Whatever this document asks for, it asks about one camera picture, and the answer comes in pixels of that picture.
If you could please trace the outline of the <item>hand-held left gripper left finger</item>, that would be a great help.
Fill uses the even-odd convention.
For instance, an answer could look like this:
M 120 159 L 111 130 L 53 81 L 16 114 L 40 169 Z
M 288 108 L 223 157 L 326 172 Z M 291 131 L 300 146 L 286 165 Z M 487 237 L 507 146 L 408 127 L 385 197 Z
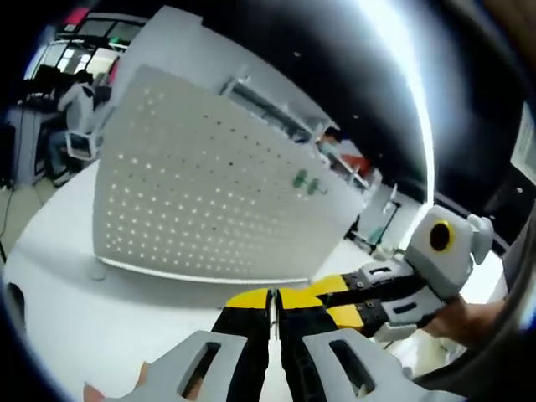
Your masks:
M 194 332 L 150 364 L 120 401 L 258 401 L 269 363 L 271 290 L 232 297 L 209 331 Z

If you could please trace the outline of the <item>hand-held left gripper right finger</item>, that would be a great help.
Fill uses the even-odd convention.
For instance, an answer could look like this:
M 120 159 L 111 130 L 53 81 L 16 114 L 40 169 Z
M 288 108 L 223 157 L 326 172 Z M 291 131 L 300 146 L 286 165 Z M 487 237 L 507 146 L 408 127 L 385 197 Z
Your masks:
M 295 401 L 460 401 L 409 379 L 400 361 L 353 329 L 339 329 L 322 302 L 277 291 L 281 365 Z

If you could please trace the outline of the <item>person's right hand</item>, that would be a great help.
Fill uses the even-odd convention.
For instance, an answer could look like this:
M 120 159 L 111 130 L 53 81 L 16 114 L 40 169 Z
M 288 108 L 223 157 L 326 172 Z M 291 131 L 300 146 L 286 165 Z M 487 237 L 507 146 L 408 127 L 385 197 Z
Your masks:
M 447 338 L 469 348 L 476 342 L 471 318 L 470 305 L 459 296 L 438 310 L 423 330 L 434 338 Z

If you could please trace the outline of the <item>person's left hand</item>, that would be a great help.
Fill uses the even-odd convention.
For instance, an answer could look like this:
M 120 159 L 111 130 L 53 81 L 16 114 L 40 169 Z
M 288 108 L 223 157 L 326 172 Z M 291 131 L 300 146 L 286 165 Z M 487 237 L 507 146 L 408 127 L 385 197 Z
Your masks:
M 140 367 L 139 374 L 137 377 L 137 381 L 133 387 L 133 389 L 139 388 L 141 385 L 143 385 L 147 380 L 147 374 L 148 370 L 150 368 L 151 364 L 148 362 L 143 362 L 142 366 Z M 83 401 L 84 402 L 103 402 L 105 400 L 106 396 L 99 391 L 96 387 L 89 383 L 85 383 L 83 387 Z

